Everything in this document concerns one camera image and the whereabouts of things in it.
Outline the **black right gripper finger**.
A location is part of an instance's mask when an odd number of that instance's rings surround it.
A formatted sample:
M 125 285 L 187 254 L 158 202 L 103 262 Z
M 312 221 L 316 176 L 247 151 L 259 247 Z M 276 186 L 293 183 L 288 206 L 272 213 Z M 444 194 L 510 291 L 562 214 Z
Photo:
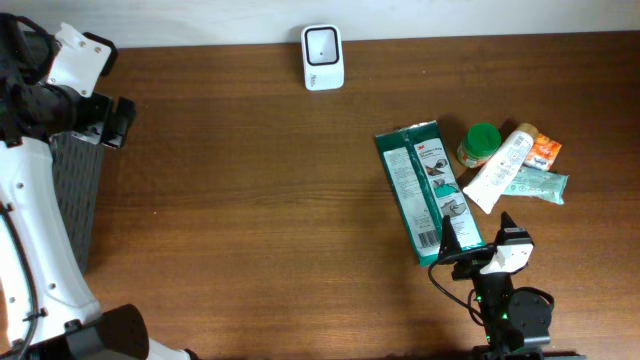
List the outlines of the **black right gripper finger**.
M 453 228 L 451 217 L 445 215 L 442 220 L 441 243 L 438 259 L 444 260 L 462 252 L 457 235 Z
M 518 226 L 510 215 L 503 211 L 500 216 L 500 229 L 495 238 L 496 245 L 505 245 L 509 240 L 515 239 L 518 234 Z

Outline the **pale green wipes packet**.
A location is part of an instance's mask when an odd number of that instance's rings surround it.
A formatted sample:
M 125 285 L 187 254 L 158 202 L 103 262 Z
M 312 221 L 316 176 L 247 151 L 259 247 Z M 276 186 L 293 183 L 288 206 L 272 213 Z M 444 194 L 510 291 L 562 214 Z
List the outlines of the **pale green wipes packet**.
M 532 197 L 556 205 L 563 205 L 563 193 L 568 180 L 567 175 L 522 166 L 503 191 L 503 195 Z

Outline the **green white tape package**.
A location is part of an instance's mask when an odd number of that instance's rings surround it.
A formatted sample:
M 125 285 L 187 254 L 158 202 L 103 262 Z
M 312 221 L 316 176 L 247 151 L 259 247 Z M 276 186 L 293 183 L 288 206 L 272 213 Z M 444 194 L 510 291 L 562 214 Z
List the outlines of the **green white tape package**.
M 462 249 L 484 244 L 435 121 L 379 134 L 375 143 L 420 266 L 437 259 L 446 216 Z

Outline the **small orange carton box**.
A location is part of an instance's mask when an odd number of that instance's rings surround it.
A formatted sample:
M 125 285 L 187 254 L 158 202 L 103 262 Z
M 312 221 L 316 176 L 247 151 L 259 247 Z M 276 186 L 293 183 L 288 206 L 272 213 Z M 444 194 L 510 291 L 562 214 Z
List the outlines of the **small orange carton box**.
M 561 143 L 546 135 L 539 134 L 524 160 L 524 165 L 541 171 L 549 171 L 561 148 Z

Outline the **white cream tube gold cap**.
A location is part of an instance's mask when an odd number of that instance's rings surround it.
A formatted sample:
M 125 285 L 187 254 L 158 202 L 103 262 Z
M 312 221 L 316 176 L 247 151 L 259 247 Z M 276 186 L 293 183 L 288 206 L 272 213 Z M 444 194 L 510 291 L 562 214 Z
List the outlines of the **white cream tube gold cap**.
M 491 213 L 500 196 L 515 178 L 538 134 L 535 126 L 520 124 L 463 188 L 463 193 L 484 213 Z

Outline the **green lid jar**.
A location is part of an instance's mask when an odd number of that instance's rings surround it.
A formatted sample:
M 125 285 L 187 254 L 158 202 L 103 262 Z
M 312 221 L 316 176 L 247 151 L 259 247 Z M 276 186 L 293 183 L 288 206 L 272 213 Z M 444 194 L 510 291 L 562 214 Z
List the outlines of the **green lid jar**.
M 475 124 L 458 146 L 457 158 L 467 168 L 479 168 L 493 156 L 501 143 L 501 134 L 494 125 Z

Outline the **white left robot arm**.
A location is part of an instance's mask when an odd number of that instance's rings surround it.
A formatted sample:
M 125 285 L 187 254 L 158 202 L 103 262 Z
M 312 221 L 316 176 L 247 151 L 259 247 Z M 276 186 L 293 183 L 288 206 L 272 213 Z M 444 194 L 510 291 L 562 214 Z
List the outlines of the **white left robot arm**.
M 1 285 L 9 359 L 187 359 L 153 340 L 140 311 L 103 311 L 74 257 L 55 194 L 51 140 L 124 145 L 136 108 L 95 89 L 115 45 L 63 24 L 1 16 Z

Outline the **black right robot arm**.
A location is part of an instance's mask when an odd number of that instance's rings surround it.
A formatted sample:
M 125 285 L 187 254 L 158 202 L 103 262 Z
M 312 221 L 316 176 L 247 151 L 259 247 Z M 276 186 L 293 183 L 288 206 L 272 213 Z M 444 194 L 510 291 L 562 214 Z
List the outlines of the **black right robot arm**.
M 500 229 L 492 243 L 464 250 L 450 216 L 442 222 L 442 240 L 437 259 L 429 266 L 432 284 L 465 308 L 485 331 L 487 344 L 476 346 L 468 359 L 582 359 L 576 352 L 546 352 L 551 343 L 550 325 L 554 297 L 537 288 L 516 288 L 512 276 L 529 263 L 535 247 L 529 232 L 501 214 Z M 461 300 L 438 283 L 433 269 L 451 265 L 454 281 L 469 280 L 473 288 Z

